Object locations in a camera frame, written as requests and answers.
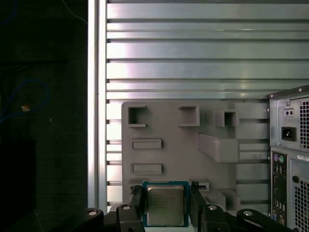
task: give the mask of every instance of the blue cable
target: blue cable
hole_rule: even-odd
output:
[[[1,22],[0,26],[10,22],[16,16],[16,12],[17,12],[17,0],[15,0],[15,2],[14,2],[14,8],[13,8],[13,12],[12,12],[11,16],[8,19]]]
[[[46,99],[45,99],[45,100],[41,103],[41,105],[39,105],[37,108],[31,109],[31,110],[25,111],[25,112],[13,113],[13,114],[10,114],[10,115],[7,115],[7,116],[1,118],[2,115],[3,115],[3,113],[7,110],[9,104],[11,103],[11,101],[14,99],[15,95],[17,94],[17,92],[20,90],[20,88],[23,87],[25,84],[30,83],[30,82],[39,83],[42,87],[44,87],[44,89],[46,90]],[[14,116],[19,116],[19,115],[23,115],[23,114],[26,114],[26,113],[30,113],[30,112],[37,111],[37,110],[43,108],[43,107],[47,104],[48,99],[49,99],[49,91],[48,91],[47,86],[46,86],[43,82],[41,82],[41,81],[39,81],[39,80],[36,80],[36,79],[29,79],[29,80],[23,82],[22,84],[20,84],[20,85],[14,90],[13,94],[10,96],[10,98],[9,98],[9,100],[7,101],[5,107],[3,108],[2,112],[0,113],[0,123],[3,122],[4,120],[7,120],[8,118],[11,118],[11,117],[14,117]]]

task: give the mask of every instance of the corrugated metal wall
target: corrugated metal wall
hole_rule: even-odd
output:
[[[107,201],[121,202],[121,103],[257,99],[309,83],[309,7],[290,4],[110,3],[107,6]],[[266,104],[261,111],[267,110]],[[254,108],[241,106],[246,112]],[[267,126],[240,133],[237,192],[268,211]]]

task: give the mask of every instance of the dark background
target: dark background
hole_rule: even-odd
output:
[[[3,198],[1,205],[17,204],[14,211],[22,212],[29,207],[22,202],[30,202],[32,192],[35,210],[26,210],[8,231],[42,231],[37,213],[46,232],[87,207],[87,24],[72,16],[61,0],[18,0],[16,15],[1,24],[11,16],[14,1],[0,1],[1,109],[27,79],[44,82],[50,99],[37,112],[0,123],[1,146],[6,145],[1,150],[1,187],[2,192],[13,193],[7,194],[11,197]],[[87,20],[87,0],[65,2]],[[19,67],[3,66],[3,62],[45,60],[68,63],[35,65],[14,75],[1,75]],[[33,109],[45,96],[40,85],[29,83],[5,115],[20,112],[25,104]],[[12,210],[2,207],[2,213],[18,218]]]

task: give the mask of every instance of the sticker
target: sticker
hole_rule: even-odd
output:
[[[303,160],[303,161],[308,161],[309,162],[309,157],[306,157],[306,156],[297,156],[297,158],[300,160]]]

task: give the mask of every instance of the ventilation grille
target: ventilation grille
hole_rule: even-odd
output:
[[[300,232],[309,231],[309,183],[300,181],[295,187],[295,225]]]
[[[309,101],[302,102],[300,110],[300,144],[309,149]]]

